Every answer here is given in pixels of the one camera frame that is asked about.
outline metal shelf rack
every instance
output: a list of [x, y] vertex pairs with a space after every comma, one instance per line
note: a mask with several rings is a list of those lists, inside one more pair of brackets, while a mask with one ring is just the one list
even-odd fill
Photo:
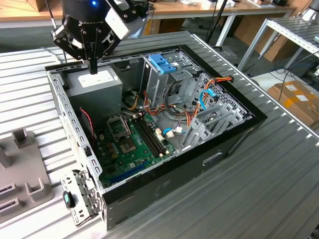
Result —
[[288, 68], [294, 62], [294, 60], [298, 57], [303, 49], [319, 57], [319, 43], [314, 41], [314, 37], [319, 35], [318, 24], [311, 25], [310, 23], [302, 20], [299, 17], [270, 18], [264, 21], [259, 31], [257, 32], [256, 37], [252, 41], [246, 54], [244, 55], [238, 66], [239, 70], [242, 70], [244, 68], [256, 45], [258, 44], [268, 27], [272, 28], [274, 30], [274, 33], [269, 38], [263, 50], [261, 51], [261, 56], [263, 56], [267, 52], [268, 48], [273, 44], [273, 42], [279, 35], [283, 35], [300, 46], [300, 49], [288, 62], [286, 68]]

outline blue cable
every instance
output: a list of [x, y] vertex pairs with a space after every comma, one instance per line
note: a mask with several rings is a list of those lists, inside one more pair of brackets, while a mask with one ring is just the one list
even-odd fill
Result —
[[212, 89], [204, 90], [204, 91], [202, 91], [202, 93], [200, 93], [199, 103], [200, 103], [200, 105], [203, 107], [203, 109], [206, 110], [206, 107], [205, 107], [204, 102], [203, 102], [203, 99], [202, 99], [204, 93], [208, 93], [208, 94], [210, 94], [212, 97], [216, 96], [216, 94], [212, 91]]
[[171, 130], [171, 128], [166, 128], [166, 129], [164, 129], [164, 131], [163, 131], [163, 135], [165, 135], [168, 131], [170, 131]]
[[163, 135], [165, 135], [168, 131], [170, 131], [170, 130], [172, 130], [172, 131], [176, 131], [176, 130], [173, 130], [173, 129], [171, 129], [171, 128], [166, 128], [166, 129], [164, 129], [164, 131], [163, 131]]

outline red cable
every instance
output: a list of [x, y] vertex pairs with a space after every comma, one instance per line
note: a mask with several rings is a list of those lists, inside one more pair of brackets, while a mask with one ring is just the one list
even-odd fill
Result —
[[89, 117], [89, 114], [86, 113], [85, 110], [80, 108], [80, 111], [82, 111], [86, 115], [86, 118], [88, 118], [88, 120], [89, 120], [89, 123], [90, 123], [90, 126], [91, 126], [92, 140], [94, 140], [94, 131], [93, 131], [93, 125], [92, 125], [91, 118]]

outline cardboard box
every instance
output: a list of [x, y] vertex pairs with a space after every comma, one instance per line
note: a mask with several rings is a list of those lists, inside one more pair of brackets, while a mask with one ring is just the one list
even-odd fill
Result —
[[[268, 94], [278, 101], [281, 89], [282, 83], [275, 84]], [[313, 130], [319, 129], [319, 97], [299, 81], [284, 83], [279, 103]]]
[[41, 11], [45, 0], [0, 0], [0, 5], [28, 11]]

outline white sticker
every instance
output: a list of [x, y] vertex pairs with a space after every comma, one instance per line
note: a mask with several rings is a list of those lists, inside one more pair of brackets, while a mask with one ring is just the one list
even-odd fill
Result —
[[87, 74], [78, 77], [79, 82], [83, 88], [89, 86], [95, 86], [98, 84], [106, 83], [109, 81], [113, 81], [113, 77], [108, 71], [100, 71], [95, 75]]
[[295, 87], [295, 86], [293, 86], [293, 85], [287, 85], [286, 86], [290, 91], [297, 91], [298, 89]]
[[308, 101], [308, 99], [307, 99], [306, 96], [304, 96], [304, 95], [298, 95], [297, 97], [298, 97], [298, 99], [301, 100], [301, 101]]

